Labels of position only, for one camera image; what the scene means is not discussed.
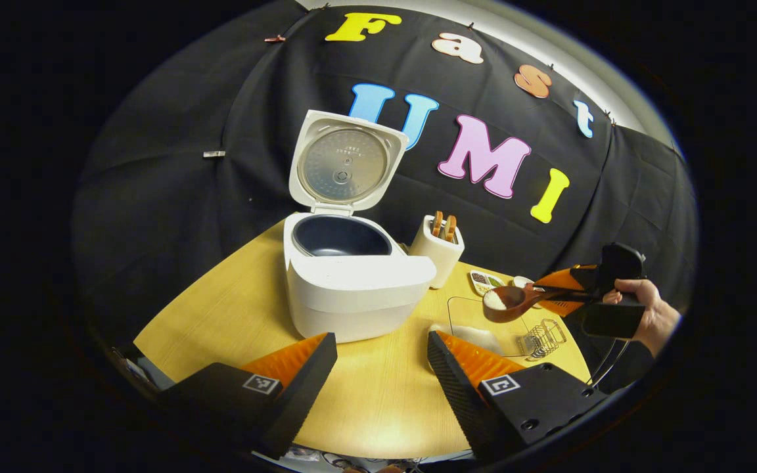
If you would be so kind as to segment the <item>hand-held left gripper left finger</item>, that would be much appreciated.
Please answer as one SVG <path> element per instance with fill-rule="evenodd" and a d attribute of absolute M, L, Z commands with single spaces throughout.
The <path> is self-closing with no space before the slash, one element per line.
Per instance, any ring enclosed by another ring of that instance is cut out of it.
<path fill-rule="evenodd" d="M 219 448 L 288 452 L 337 360 L 324 332 L 241 367 L 210 363 L 156 395 L 180 425 Z"/>

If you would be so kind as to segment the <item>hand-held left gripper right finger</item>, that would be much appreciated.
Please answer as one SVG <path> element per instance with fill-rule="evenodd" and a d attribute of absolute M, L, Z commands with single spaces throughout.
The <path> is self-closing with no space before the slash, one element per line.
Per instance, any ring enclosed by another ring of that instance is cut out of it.
<path fill-rule="evenodd" d="M 552 363 L 524 367 L 441 330 L 428 333 L 427 356 L 480 460 L 550 438 L 608 397 Z"/>

